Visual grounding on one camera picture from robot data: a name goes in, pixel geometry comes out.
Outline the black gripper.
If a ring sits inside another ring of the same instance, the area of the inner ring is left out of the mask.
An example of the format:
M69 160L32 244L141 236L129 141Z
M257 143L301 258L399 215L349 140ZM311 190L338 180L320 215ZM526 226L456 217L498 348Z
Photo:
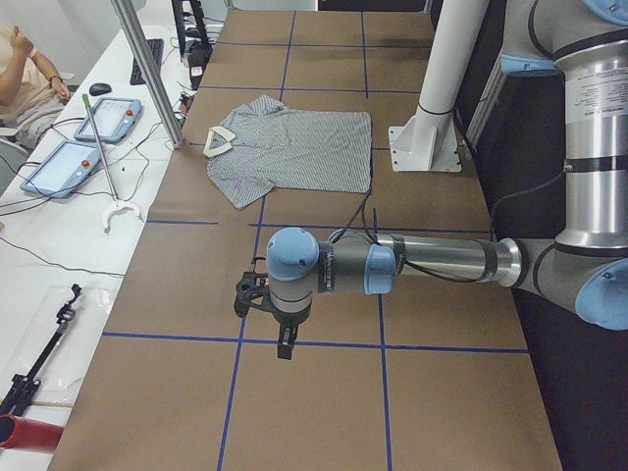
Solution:
M298 326L303 324L309 315L309 311L293 313L279 311L273 314L275 320L280 324L277 344L277 357L279 359L292 359L293 343L297 338Z

